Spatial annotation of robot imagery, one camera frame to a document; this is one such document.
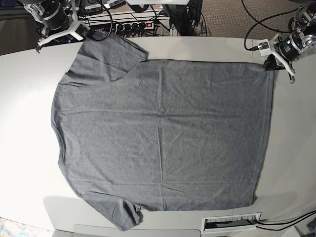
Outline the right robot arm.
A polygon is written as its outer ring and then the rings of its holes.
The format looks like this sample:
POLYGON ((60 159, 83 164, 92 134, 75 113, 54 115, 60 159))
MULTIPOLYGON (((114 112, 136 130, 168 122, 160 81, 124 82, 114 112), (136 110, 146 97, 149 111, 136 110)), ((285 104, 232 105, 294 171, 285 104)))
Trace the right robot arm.
POLYGON ((82 41, 91 29, 77 16, 74 0, 23 0, 24 9, 43 25, 36 52, 51 43, 82 41))

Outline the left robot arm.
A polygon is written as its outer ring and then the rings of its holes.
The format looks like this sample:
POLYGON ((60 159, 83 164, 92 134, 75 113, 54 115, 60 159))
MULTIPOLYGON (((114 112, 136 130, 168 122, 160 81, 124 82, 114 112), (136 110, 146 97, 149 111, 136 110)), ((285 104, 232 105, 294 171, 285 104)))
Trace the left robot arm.
POLYGON ((276 33, 271 39, 257 41, 260 55, 266 57, 266 71, 286 70, 290 83, 295 82, 293 62, 316 46, 316 3, 300 8, 303 13, 292 17, 288 33, 276 33))

